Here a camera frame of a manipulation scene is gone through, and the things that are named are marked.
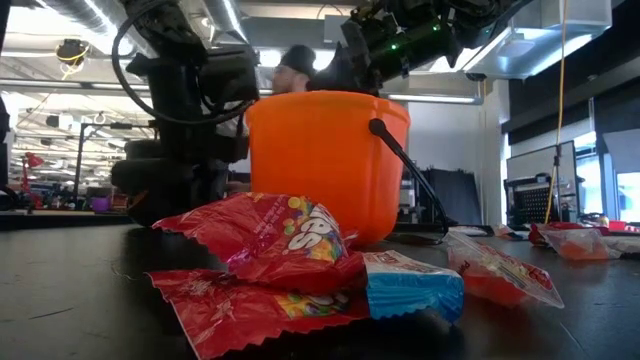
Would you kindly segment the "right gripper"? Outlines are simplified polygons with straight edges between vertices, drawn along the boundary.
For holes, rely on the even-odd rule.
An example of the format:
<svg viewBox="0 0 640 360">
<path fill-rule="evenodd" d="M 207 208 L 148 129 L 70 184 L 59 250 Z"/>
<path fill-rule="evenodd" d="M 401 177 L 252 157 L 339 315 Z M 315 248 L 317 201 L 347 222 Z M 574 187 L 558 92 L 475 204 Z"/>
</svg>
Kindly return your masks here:
<svg viewBox="0 0 640 360">
<path fill-rule="evenodd" d="M 379 80 L 406 77 L 440 57 L 455 61 L 461 48 L 447 18 L 451 9 L 448 0 L 371 0 L 355 8 L 342 25 L 346 48 L 337 44 L 306 89 L 378 95 Z"/>
</svg>

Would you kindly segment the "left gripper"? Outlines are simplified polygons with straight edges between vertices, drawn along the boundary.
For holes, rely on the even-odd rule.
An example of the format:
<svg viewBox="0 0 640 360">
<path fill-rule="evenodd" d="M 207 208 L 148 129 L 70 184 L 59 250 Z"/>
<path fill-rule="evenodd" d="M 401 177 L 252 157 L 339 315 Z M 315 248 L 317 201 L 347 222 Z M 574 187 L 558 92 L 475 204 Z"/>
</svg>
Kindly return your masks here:
<svg viewBox="0 0 640 360">
<path fill-rule="evenodd" d="M 220 134 L 219 125 L 235 119 L 249 108 L 249 101 L 226 103 L 211 112 L 203 103 L 198 86 L 198 70 L 207 61 L 202 57 L 149 58 L 136 55 L 126 71 L 147 80 L 151 102 L 144 102 L 129 83 L 124 90 L 155 120 L 165 155 L 188 163 L 217 159 L 234 163 L 247 157 L 249 140 Z M 180 185 L 193 178 L 189 165 L 173 160 L 122 160 L 111 169 L 112 184 L 127 195 L 145 190 Z"/>
</svg>

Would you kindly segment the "red Skittles candy packet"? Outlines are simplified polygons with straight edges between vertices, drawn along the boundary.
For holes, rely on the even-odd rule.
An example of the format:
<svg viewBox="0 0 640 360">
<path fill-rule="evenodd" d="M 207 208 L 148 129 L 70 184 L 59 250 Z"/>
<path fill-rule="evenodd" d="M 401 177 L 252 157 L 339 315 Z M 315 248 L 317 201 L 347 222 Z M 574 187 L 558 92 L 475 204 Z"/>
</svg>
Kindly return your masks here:
<svg viewBox="0 0 640 360">
<path fill-rule="evenodd" d="M 311 295 L 363 282 L 362 255 L 348 248 L 329 210 L 306 196 L 239 193 L 153 227 L 205 246 L 246 282 Z"/>
<path fill-rule="evenodd" d="M 157 271 L 148 276 L 171 304 L 198 360 L 260 345 L 285 332 L 308 334 L 370 316 L 362 291 L 303 295 L 206 269 Z"/>
</svg>

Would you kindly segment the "clear packet orange candy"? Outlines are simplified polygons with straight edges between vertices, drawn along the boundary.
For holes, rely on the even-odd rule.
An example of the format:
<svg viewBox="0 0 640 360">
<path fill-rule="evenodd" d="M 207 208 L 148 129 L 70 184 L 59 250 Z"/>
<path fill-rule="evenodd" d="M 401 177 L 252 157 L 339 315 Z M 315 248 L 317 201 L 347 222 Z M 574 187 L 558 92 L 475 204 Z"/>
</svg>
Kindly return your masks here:
<svg viewBox="0 0 640 360">
<path fill-rule="evenodd" d="M 600 231 L 594 228 L 569 230 L 540 230 L 543 239 L 564 259 L 612 260 L 619 259 L 621 252 L 610 248 Z"/>
</svg>

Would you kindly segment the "black pumpkin bucket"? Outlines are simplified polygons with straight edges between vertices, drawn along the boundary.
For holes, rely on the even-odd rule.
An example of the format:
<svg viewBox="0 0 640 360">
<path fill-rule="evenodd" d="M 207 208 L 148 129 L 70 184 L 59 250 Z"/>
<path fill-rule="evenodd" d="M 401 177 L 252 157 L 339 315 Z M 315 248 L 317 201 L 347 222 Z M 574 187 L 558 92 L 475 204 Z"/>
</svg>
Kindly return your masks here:
<svg viewBox="0 0 640 360">
<path fill-rule="evenodd" d="M 180 185 L 145 190 L 127 195 L 127 214 L 141 226 L 188 212 L 196 207 L 221 199 L 228 176 L 228 165 L 217 159 L 190 164 L 165 155 L 156 140 L 135 140 L 125 145 L 124 160 L 173 160 L 189 165 L 193 178 Z"/>
</svg>

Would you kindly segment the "grey ceiling box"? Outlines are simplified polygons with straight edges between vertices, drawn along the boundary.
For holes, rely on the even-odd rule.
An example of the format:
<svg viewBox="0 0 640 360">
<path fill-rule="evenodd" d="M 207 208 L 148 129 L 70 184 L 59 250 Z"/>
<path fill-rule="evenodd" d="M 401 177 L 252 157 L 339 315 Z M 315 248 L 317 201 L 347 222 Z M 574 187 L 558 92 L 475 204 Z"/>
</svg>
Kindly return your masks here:
<svg viewBox="0 0 640 360">
<path fill-rule="evenodd" d="M 348 16 L 341 15 L 325 15 L 324 16 L 324 35 L 323 43 L 335 45 L 337 43 L 345 44 L 341 26 L 349 19 Z"/>
</svg>

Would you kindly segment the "person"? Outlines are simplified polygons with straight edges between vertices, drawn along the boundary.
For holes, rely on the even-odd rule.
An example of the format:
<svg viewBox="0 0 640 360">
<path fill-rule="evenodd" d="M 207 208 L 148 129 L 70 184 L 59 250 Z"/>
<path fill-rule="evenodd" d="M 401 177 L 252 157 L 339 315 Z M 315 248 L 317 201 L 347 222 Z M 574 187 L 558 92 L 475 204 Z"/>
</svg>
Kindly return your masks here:
<svg viewBox="0 0 640 360">
<path fill-rule="evenodd" d="M 316 74 L 315 60 L 316 54 L 310 47 L 301 44 L 291 46 L 273 71 L 271 94 L 306 92 L 308 83 Z M 219 125 L 219 128 L 221 135 L 237 135 L 240 131 L 241 138 L 248 139 L 249 129 L 243 115 Z"/>
</svg>

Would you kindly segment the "orange pumpkin bucket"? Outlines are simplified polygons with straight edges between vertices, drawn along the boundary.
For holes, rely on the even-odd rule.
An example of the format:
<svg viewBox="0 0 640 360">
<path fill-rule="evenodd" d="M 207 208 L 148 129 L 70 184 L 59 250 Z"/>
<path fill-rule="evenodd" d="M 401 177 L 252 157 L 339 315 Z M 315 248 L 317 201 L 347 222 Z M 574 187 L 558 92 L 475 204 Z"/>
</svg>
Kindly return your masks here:
<svg viewBox="0 0 640 360">
<path fill-rule="evenodd" d="M 245 113 L 251 188 L 304 195 L 324 205 L 364 247 L 393 232 L 405 170 L 443 208 L 405 147 L 411 124 L 393 101 L 354 92 L 309 91 L 261 99 Z"/>
</svg>

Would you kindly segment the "red desk lamp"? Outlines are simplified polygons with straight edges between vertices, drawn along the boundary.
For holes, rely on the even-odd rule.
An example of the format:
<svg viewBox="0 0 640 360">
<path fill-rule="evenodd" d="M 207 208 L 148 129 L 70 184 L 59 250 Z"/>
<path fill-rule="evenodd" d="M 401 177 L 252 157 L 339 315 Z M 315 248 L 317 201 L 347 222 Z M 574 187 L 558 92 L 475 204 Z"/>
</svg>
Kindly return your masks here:
<svg viewBox="0 0 640 360">
<path fill-rule="evenodd" d="M 42 205 L 42 201 L 41 201 L 41 198 L 38 195 L 35 195 L 31 190 L 28 170 L 34 167 L 39 167 L 44 163 L 44 160 L 32 152 L 26 152 L 22 156 L 21 162 L 22 162 L 21 190 L 28 198 L 29 207 L 35 209 Z"/>
</svg>

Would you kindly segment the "black ceiling spotlight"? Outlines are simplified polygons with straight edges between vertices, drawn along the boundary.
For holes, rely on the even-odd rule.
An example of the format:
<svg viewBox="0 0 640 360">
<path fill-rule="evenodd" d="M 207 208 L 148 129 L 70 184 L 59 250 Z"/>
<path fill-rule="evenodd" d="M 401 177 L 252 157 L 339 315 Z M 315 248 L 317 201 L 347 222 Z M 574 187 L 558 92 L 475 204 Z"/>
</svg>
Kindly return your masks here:
<svg viewBox="0 0 640 360">
<path fill-rule="evenodd" d="M 55 56 L 69 66 L 80 66 L 90 52 L 90 44 L 79 39 L 64 39 L 55 49 Z"/>
</svg>

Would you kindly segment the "black partition panel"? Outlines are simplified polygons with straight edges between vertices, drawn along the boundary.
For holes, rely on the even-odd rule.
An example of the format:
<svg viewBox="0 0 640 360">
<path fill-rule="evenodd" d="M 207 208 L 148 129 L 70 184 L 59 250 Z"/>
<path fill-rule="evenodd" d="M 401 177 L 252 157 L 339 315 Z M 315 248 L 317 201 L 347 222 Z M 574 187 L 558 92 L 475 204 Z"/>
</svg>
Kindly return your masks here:
<svg viewBox="0 0 640 360">
<path fill-rule="evenodd" d="M 481 225 L 481 208 L 473 173 L 431 168 L 423 172 L 449 220 L 461 225 Z"/>
</svg>

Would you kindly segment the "black pegboard rack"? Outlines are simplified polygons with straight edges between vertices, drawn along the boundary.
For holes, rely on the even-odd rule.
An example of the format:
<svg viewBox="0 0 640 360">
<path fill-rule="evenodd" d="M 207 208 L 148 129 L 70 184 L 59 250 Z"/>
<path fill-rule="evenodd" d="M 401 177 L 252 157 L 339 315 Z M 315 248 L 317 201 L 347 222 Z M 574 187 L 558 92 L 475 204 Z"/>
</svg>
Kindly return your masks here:
<svg viewBox="0 0 640 360">
<path fill-rule="evenodd" d="M 549 197 L 551 176 L 539 173 L 504 181 L 508 225 L 542 224 L 559 221 L 556 192 Z"/>
</svg>

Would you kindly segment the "black metal stand frame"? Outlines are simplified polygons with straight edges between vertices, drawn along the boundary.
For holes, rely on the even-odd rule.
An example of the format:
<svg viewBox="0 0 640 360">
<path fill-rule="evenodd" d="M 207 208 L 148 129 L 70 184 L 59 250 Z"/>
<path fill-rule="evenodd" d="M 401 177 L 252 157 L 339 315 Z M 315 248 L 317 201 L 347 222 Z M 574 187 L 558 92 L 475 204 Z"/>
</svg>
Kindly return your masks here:
<svg viewBox="0 0 640 360">
<path fill-rule="evenodd" d="M 109 124 L 89 124 L 89 123 L 81 123 L 80 124 L 80 131 L 79 131 L 79 139 L 78 139 L 78 147 L 77 147 L 77 157 L 76 157 L 76 167 L 75 167 L 75 175 L 74 175 L 74 183 L 73 183 L 73 192 L 72 192 L 72 199 L 74 204 L 77 207 L 77 203 L 78 203 L 78 195 L 79 195 L 79 187 L 80 187 L 80 176 L 81 176 L 81 166 L 82 166 L 82 159 L 83 159 L 83 153 L 84 153 L 84 144 L 85 141 L 88 140 L 92 135 L 85 135 L 85 131 L 87 130 L 88 127 L 90 127 L 92 130 L 95 130 L 96 132 L 98 130 L 101 130 L 103 127 L 107 127 L 109 129 L 112 130 L 134 130 L 134 129 L 151 129 L 153 131 L 153 139 L 154 140 L 158 140 L 159 138 L 159 132 L 158 130 L 153 126 L 154 121 L 149 121 L 147 124 L 142 124 L 142 125 L 136 125 L 136 124 L 131 124 L 131 123 L 123 123 L 123 122 L 113 122 L 113 123 L 109 123 Z"/>
</svg>

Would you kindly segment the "silver ventilation duct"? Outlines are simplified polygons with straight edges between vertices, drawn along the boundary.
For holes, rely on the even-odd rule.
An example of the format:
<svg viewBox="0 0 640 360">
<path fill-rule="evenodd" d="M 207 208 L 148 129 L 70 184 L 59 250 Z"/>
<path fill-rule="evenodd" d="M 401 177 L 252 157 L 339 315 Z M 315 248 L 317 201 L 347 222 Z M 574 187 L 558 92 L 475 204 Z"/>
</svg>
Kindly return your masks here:
<svg viewBox="0 0 640 360">
<path fill-rule="evenodd" d="M 204 4 L 213 30 L 213 44 L 221 43 L 226 38 L 240 44 L 250 44 L 241 24 L 242 13 L 235 0 L 204 0 Z"/>
</svg>

